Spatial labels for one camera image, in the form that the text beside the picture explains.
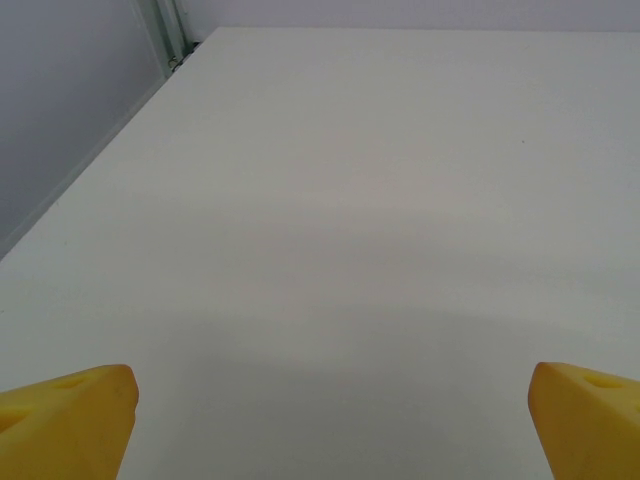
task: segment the metal frame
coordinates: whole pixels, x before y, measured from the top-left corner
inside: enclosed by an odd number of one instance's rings
[[[168,78],[195,46],[186,21],[187,11],[176,0],[135,0],[135,3]]]

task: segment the white wall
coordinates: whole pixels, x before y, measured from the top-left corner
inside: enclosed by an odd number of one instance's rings
[[[637,0],[181,0],[193,33],[217,26],[637,31]]]
[[[132,0],[0,3],[0,258],[163,81]]]

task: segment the gray wall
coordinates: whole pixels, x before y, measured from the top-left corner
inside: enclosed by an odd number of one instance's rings
[[[638,0],[181,0],[194,35],[217,26],[640,30]]]
[[[0,258],[164,80],[132,0],[2,0]]]

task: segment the white tabletop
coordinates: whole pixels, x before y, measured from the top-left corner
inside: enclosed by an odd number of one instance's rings
[[[550,478],[536,362],[640,377],[638,85],[640,34],[219,29],[0,263],[0,387],[130,364],[122,479]]]

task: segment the yellow foam pad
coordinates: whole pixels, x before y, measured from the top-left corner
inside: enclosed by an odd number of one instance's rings
[[[557,480],[640,479],[640,382],[540,363],[529,410]]]
[[[125,365],[0,394],[0,479],[116,478],[138,387]]]

